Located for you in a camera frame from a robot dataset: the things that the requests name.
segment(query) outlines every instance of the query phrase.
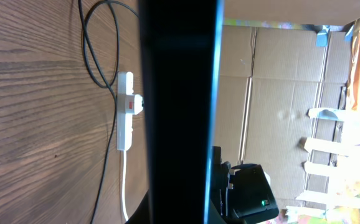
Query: black vertical bar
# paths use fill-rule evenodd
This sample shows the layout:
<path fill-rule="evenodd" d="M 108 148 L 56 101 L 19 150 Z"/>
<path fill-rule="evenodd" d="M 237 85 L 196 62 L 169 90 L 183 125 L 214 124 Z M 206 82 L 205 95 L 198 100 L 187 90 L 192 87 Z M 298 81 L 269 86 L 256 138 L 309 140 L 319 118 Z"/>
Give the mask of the black vertical bar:
<path fill-rule="evenodd" d="M 152 223 L 207 223 L 223 1 L 140 0 Z"/>

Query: cable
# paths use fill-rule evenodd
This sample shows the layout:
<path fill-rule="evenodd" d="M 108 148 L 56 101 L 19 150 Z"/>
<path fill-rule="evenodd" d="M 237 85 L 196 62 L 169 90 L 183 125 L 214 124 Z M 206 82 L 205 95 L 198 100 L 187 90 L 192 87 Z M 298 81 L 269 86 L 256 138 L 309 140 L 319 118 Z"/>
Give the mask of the cable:
<path fill-rule="evenodd" d="M 91 18 L 91 16 L 93 15 L 94 11 L 101 6 L 102 4 L 107 4 L 108 7 L 111 10 L 112 16 L 113 16 L 113 20 L 115 23 L 115 29 L 116 29 L 116 60 L 115 60 L 115 70 L 114 70 L 114 74 L 113 74 L 113 79 L 110 83 L 108 83 L 107 79 L 105 78 L 105 75 L 103 73 L 103 70 L 97 60 L 97 57 L 95 55 L 95 52 L 93 50 L 92 44 L 90 42 L 90 39 L 88 37 L 88 32 L 87 32 L 87 24 Z M 113 114 L 113 122 L 112 122 L 112 130 L 111 130 L 111 134 L 110 137 L 108 139 L 108 144 L 107 144 L 107 149 L 105 152 L 105 158 L 104 158 L 104 167 L 103 167 L 103 173 L 101 176 L 101 181 L 100 181 L 100 186 L 98 188 L 98 193 L 97 193 L 97 198 L 95 201 L 95 205 L 94 205 L 94 209 L 93 209 L 93 215 L 92 215 L 92 220 L 90 221 L 90 223 L 94 223 L 95 221 L 95 215 L 96 212 L 98 210 L 98 203 L 100 201 L 100 197 L 101 197 L 101 192 L 102 192 L 102 186 L 104 184 L 104 180 L 105 180 L 105 171 L 107 169 L 107 164 L 108 164 L 108 157 L 109 157 L 109 152 L 110 152 L 110 146 L 111 146 L 111 140 L 113 137 L 113 131 L 115 128 L 115 121 L 116 121 L 116 106 L 117 106 L 117 100 L 116 100 L 116 95 L 115 92 L 112 90 L 112 85 L 114 84 L 115 80 L 116 80 L 116 75 L 118 73 L 118 66 L 119 66 L 119 55 L 120 55 L 120 34 L 119 34 L 119 28 L 118 28 L 118 23 L 117 23 L 117 19 L 116 19 L 116 14 L 115 14 L 115 10 L 112 7 L 112 4 L 118 4 L 121 5 L 127 9 L 129 9 L 137 18 L 138 15 L 136 13 L 136 11 L 134 11 L 131 7 L 129 7 L 126 4 L 123 4 L 122 2 L 118 2 L 118 1 L 98 1 L 97 3 L 95 3 L 92 8 L 89 10 L 89 12 L 86 15 L 86 19 L 83 16 L 83 9 L 82 9 L 82 0 L 78 0 L 78 8 L 79 8 L 79 16 L 80 16 L 80 22 L 82 23 L 82 53 L 83 53 L 83 60 L 85 62 L 85 66 L 86 69 L 88 71 L 88 74 L 90 75 L 90 77 L 92 78 L 92 80 L 94 81 L 94 83 L 96 83 L 100 88 L 107 88 L 113 98 L 114 101 L 114 105 L 115 105 L 115 110 L 114 110 L 114 114 Z M 94 73 L 92 72 L 92 69 L 90 68 L 90 64 L 88 62 L 88 57 L 87 57 L 87 51 L 86 48 L 90 49 L 90 53 L 92 55 L 92 58 L 94 60 L 94 63 L 97 67 L 98 72 L 100 73 L 101 78 L 104 81 L 104 85 L 102 85 L 94 76 Z M 125 178 L 126 178 L 126 151 L 123 151 L 123 175 L 122 175 L 122 193 L 121 193 L 121 201 L 122 201 L 122 209 L 123 209 L 123 214 L 125 216 L 125 220 L 128 220 L 128 215 L 126 212 L 126 203 L 125 203 Z"/>

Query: cardboard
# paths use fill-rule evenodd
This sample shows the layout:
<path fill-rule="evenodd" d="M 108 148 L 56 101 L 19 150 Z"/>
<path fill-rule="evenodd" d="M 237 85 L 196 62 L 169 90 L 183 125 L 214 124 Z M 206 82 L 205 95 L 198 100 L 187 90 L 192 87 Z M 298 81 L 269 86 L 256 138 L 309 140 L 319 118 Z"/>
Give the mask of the cardboard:
<path fill-rule="evenodd" d="M 357 0 L 225 0 L 224 17 L 344 26 L 360 17 Z"/>
<path fill-rule="evenodd" d="M 214 144 L 232 165 L 261 164 L 279 208 L 324 208 L 295 198 L 304 190 L 326 193 L 327 177 L 306 175 L 303 163 L 328 165 L 330 154 L 309 154 L 298 143 L 303 137 L 333 140 L 335 122 L 310 119 L 307 112 L 338 107 L 351 53 L 344 35 L 330 33 L 328 47 L 316 47 L 314 31 L 224 26 Z M 240 59 L 249 65 L 235 63 Z"/>

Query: wooden table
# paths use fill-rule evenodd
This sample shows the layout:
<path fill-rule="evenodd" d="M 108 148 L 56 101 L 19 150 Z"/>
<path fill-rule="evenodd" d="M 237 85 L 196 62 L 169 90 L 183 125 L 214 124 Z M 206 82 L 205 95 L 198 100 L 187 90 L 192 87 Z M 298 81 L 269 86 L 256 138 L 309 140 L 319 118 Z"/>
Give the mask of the wooden table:
<path fill-rule="evenodd" d="M 95 1 L 83 0 L 85 14 Z M 136 1 L 124 2 L 137 10 Z M 135 93 L 142 93 L 137 19 L 114 8 L 119 69 L 135 74 Z M 116 35 L 107 6 L 97 9 L 88 28 L 111 78 Z M 80 34 L 76 0 L 0 0 L 0 223 L 90 222 L 114 106 L 86 71 Z M 143 113 L 133 118 L 133 129 L 129 215 L 148 188 Z M 115 148 L 113 142 L 96 223 L 124 222 L 122 156 Z"/>

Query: wood grain surface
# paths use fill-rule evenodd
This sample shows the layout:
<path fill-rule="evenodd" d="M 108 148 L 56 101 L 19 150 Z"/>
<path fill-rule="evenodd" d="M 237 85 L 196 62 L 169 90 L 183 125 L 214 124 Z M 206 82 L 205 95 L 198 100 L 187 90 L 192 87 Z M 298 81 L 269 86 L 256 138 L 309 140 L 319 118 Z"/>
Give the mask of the wood grain surface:
<path fill-rule="evenodd" d="M 95 2 L 83 0 L 85 14 Z M 137 10 L 136 1 L 126 3 Z M 132 71 L 135 93 L 142 93 L 138 21 L 125 8 L 114 8 L 119 70 Z M 108 6 L 97 9 L 88 31 L 112 78 L 116 34 Z M 90 222 L 114 106 L 109 91 L 87 73 L 80 34 L 75 0 L 0 0 L 0 223 Z M 133 117 L 133 129 L 129 215 L 147 191 L 143 113 Z M 96 223 L 124 222 L 122 156 L 114 136 Z"/>

